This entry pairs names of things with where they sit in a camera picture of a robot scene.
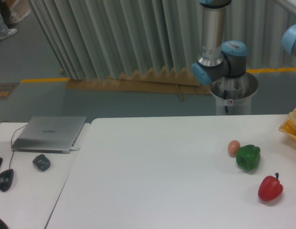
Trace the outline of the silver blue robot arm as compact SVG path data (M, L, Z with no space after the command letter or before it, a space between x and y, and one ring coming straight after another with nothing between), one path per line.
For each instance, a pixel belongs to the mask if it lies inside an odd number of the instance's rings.
M296 16L296 0L275 0ZM199 0L203 7L201 52L192 64L192 72L202 85L222 77L238 78L246 72L247 47L239 41L222 42L226 8L231 0ZM284 50L296 57L296 24L283 34Z

